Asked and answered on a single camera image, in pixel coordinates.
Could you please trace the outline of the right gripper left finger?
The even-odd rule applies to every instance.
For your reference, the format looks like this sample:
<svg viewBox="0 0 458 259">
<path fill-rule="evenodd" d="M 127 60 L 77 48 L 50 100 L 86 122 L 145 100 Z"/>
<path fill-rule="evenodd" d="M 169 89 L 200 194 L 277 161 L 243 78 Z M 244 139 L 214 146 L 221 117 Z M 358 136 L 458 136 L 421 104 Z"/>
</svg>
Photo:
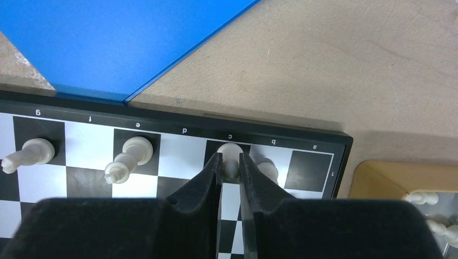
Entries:
<svg viewBox="0 0 458 259">
<path fill-rule="evenodd" d="M 164 198 L 45 199 L 1 258 L 216 258 L 223 157 Z"/>
</svg>

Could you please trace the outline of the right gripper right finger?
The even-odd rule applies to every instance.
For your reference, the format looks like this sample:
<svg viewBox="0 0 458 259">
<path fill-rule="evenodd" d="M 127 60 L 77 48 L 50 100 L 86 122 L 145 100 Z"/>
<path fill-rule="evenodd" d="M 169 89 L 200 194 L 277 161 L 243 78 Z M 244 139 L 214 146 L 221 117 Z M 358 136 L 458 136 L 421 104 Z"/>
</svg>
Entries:
<svg viewBox="0 0 458 259">
<path fill-rule="evenodd" d="M 240 163 L 245 258 L 441 258 L 424 217 L 400 200 L 299 199 Z"/>
</svg>

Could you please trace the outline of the white knight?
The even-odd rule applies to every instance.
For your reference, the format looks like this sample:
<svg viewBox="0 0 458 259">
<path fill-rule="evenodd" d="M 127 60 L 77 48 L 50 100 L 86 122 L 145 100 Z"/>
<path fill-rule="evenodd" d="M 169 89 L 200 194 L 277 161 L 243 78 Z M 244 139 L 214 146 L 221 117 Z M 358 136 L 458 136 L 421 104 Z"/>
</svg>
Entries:
<svg viewBox="0 0 458 259">
<path fill-rule="evenodd" d="M 279 172 L 276 166 L 273 164 L 272 161 L 266 160 L 259 164 L 257 164 L 258 169 L 271 181 L 278 185 L 278 176 Z"/>
</svg>

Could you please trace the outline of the white bishop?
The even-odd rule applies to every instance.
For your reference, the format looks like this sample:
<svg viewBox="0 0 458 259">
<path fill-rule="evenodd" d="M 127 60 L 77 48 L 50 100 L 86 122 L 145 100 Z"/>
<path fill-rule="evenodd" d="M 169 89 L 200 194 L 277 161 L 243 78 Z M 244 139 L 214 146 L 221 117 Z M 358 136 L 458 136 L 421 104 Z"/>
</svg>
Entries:
<svg viewBox="0 0 458 259">
<path fill-rule="evenodd" d="M 243 149 L 234 143 L 221 145 L 218 153 L 223 155 L 224 177 L 230 181 L 235 181 L 239 177 L 239 155 Z"/>
</svg>

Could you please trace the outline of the white king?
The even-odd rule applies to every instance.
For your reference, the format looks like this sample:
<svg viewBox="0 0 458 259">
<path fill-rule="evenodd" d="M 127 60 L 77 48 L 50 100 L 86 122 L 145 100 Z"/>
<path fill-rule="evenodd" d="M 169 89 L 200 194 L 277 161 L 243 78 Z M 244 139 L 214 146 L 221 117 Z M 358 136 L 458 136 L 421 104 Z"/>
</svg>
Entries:
<svg viewBox="0 0 458 259">
<path fill-rule="evenodd" d="M 151 142 L 144 137 L 132 137 L 126 140 L 122 152 L 105 167 L 106 183 L 110 185 L 126 182 L 138 166 L 151 160 L 153 153 Z"/>
</svg>

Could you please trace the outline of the white piece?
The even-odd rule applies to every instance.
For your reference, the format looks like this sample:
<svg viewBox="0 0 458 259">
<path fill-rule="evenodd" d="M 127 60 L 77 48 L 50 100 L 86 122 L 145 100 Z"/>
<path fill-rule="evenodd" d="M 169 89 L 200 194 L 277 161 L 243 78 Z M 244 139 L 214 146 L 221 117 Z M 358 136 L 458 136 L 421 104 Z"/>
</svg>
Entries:
<svg viewBox="0 0 458 259">
<path fill-rule="evenodd" d="M 55 148 L 51 142 L 43 138 L 26 141 L 22 149 L 6 156 L 2 162 L 2 171 L 14 173 L 20 166 L 46 164 L 55 156 Z"/>
</svg>

